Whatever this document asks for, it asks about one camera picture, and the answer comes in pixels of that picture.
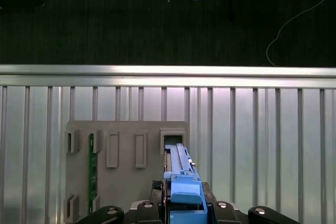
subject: screw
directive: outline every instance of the screw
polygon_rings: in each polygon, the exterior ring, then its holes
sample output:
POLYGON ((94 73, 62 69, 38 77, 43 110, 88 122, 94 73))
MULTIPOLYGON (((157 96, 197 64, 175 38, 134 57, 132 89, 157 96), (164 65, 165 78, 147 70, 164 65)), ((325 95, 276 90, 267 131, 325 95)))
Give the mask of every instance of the screw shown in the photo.
POLYGON ((260 215, 264 215, 264 214, 266 213, 266 211, 263 210, 262 208, 257 208, 257 209, 256 209, 256 212, 257 212, 258 214, 260 214, 260 215))
POLYGON ((218 206, 220 206, 221 208, 226 208, 227 204, 224 202, 218 202, 218 206))
POLYGON ((108 215, 114 215, 116 214, 118 211, 115 209, 115 208, 110 208, 108 211, 107 211, 107 214, 108 215))
POLYGON ((153 206, 153 204, 152 204, 152 203, 150 203, 150 202, 146 202, 146 203, 144 204, 144 206, 145 206, 145 207, 152 207, 152 206, 153 206))

